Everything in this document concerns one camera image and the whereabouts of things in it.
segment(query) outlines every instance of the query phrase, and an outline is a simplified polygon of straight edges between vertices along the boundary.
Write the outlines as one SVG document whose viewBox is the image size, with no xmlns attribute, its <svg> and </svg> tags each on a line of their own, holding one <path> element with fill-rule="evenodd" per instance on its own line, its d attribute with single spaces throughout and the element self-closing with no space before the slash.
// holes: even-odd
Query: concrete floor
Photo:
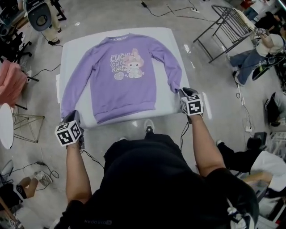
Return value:
<svg viewBox="0 0 286 229">
<path fill-rule="evenodd" d="M 190 5 L 187 0 L 146 0 L 145 2 L 154 14 L 163 14 L 169 11 L 166 4 L 173 10 Z M 193 44 L 193 40 L 210 25 L 210 22 L 176 17 L 181 15 L 215 20 L 217 15 L 211 5 L 228 6 L 228 3 L 223 0 L 206 2 L 193 0 L 192 2 L 200 14 L 185 9 L 174 14 L 169 13 L 162 17 L 155 17 L 141 5 L 139 0 L 61 0 L 60 3 L 65 10 L 67 21 L 60 22 L 63 31 L 59 34 L 59 39 L 63 45 L 67 41 L 108 30 L 134 27 L 168 27 L 172 29 L 184 61 L 190 86 L 207 95 L 210 112 L 205 112 L 204 120 L 213 139 L 222 139 L 234 150 L 243 150 L 249 137 L 249 134 L 244 131 L 245 126 L 248 125 L 247 113 L 241 100 L 236 98 L 238 89 L 231 76 L 230 64 L 225 55 L 208 64 L 209 58 L 206 53 L 198 43 Z M 32 75 L 45 68 L 55 68 L 60 63 L 62 48 L 48 45 L 43 36 L 34 31 L 32 27 L 24 28 L 24 32 L 25 40 L 30 40 L 33 43 L 29 47 L 33 57 L 25 57 L 22 66 L 26 70 L 31 69 Z M 221 52 L 221 45 L 218 45 L 210 34 L 206 34 L 202 41 L 207 43 L 211 53 Z M 188 54 L 185 51 L 184 44 L 191 47 L 191 53 Z M 233 49 L 230 54 L 234 55 L 249 49 L 252 49 L 252 44 L 250 39 L 247 39 Z M 22 168 L 27 164 L 40 161 L 43 155 L 43 161 L 50 169 L 58 171 L 59 179 L 54 179 L 54 183 L 50 187 L 37 191 L 32 199 L 24 202 L 24 205 L 39 217 L 41 225 L 46 227 L 61 216 L 61 212 L 67 205 L 65 197 L 66 150 L 60 147 L 54 135 L 55 127 L 60 121 L 55 80 L 55 75 L 59 74 L 59 71 L 60 68 L 53 72 L 41 72 L 37 76 L 40 82 L 31 82 L 23 95 L 22 104 L 27 104 L 29 110 L 24 112 L 20 109 L 20 113 L 46 117 L 39 143 L 33 144 L 15 139 L 10 150 L 5 150 L 2 146 L 0 149 L 1 166 L 9 159 L 13 159 L 14 168 Z M 241 89 L 253 126 L 251 134 L 255 131 L 269 132 L 265 125 L 263 105 L 265 100 L 279 89 L 280 83 L 274 69 L 270 69 L 257 81 L 252 81 L 249 78 L 246 86 Z M 154 118 L 153 121 L 157 133 L 168 134 L 177 144 L 180 144 L 180 135 L 187 121 L 185 115 L 174 114 Z M 143 122 L 144 120 L 138 120 L 136 124 L 134 122 L 118 123 L 86 131 L 84 135 L 86 150 L 104 163 L 103 156 L 106 150 L 120 137 L 143 138 Z M 184 136 L 183 155 L 189 166 L 195 170 L 192 128 Z M 103 169 L 85 154 L 83 154 L 83 158 L 92 190 L 95 191 L 100 186 Z M 11 177 L 17 183 L 39 169 L 48 172 L 45 167 L 32 165 L 13 173 Z"/>
</svg>

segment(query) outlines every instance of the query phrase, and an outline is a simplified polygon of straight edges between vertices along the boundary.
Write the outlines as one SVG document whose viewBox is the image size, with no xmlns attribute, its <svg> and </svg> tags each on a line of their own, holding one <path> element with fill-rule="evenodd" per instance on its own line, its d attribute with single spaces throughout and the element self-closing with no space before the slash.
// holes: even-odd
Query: chair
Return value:
<svg viewBox="0 0 286 229">
<path fill-rule="evenodd" d="M 4 56 L 7 58 L 10 62 L 17 62 L 20 63 L 20 59 L 24 55 L 32 56 L 32 53 L 30 52 L 24 52 L 25 48 L 28 45 L 31 45 L 32 43 L 29 41 L 26 44 L 23 44 L 22 49 L 19 49 L 19 46 L 22 44 L 22 35 L 23 33 L 17 34 L 17 36 L 9 43 L 4 42 L 0 39 L 0 61 L 3 62 L 3 59 L 1 56 Z"/>
<path fill-rule="evenodd" d="M 22 72 L 19 64 L 4 60 L 0 68 L 0 104 L 8 103 L 10 107 L 18 106 L 27 110 L 16 104 L 27 78 L 39 81 Z"/>
</svg>

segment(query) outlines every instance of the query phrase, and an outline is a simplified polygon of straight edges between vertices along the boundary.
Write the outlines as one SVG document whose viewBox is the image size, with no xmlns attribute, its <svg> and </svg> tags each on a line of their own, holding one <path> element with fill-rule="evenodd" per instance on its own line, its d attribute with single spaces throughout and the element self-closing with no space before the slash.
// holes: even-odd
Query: white table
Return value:
<svg viewBox="0 0 286 229">
<path fill-rule="evenodd" d="M 14 140 L 13 115 L 10 106 L 4 103 L 0 107 L 0 140 L 6 149 L 10 149 Z"/>
<path fill-rule="evenodd" d="M 180 67 L 182 68 L 182 80 L 180 87 L 189 87 L 187 75 L 178 49 L 178 45 L 170 29 L 134 28 L 134 29 L 124 29 L 124 30 L 113 30 L 104 33 L 89 35 L 83 38 L 69 41 L 64 44 L 62 59 L 61 59 L 60 83 L 59 83 L 60 101 L 63 98 L 64 89 L 68 83 L 68 80 L 70 79 L 74 69 L 76 68 L 78 62 L 81 60 L 85 52 L 91 47 L 97 45 L 105 37 L 116 37 L 128 33 L 147 35 L 159 40 L 162 44 L 164 44 L 173 53 Z M 156 86 L 157 86 L 157 100 L 155 103 L 155 110 L 147 110 L 136 114 L 119 117 L 104 122 L 100 125 L 106 125 L 110 123 L 118 123 L 122 121 L 129 121 L 136 119 L 147 119 L 150 117 L 163 116 L 181 112 L 179 95 L 174 94 L 170 90 L 170 86 L 167 83 L 168 79 L 164 69 L 164 65 L 154 59 L 152 59 L 152 61 L 155 70 Z M 76 104 L 76 110 L 79 111 L 82 128 L 93 128 L 98 125 L 93 116 L 93 108 L 92 108 L 91 93 L 90 93 L 90 80 L 88 80 L 88 83 Z"/>
</svg>

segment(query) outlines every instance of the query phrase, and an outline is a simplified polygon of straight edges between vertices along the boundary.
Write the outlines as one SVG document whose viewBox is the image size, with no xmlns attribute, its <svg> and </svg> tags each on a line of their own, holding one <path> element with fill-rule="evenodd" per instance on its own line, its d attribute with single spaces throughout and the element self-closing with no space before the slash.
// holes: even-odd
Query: black t-shirt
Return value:
<svg viewBox="0 0 286 229">
<path fill-rule="evenodd" d="M 71 201 L 58 228 L 229 228 L 227 198 L 258 219 L 250 186 L 227 169 L 206 178 L 161 143 L 147 142 L 118 157 L 86 203 Z"/>
<path fill-rule="evenodd" d="M 278 21 L 274 18 L 274 15 L 271 12 L 266 12 L 266 16 L 255 23 L 255 26 L 257 28 L 269 30 L 272 26 L 278 26 Z"/>
</svg>

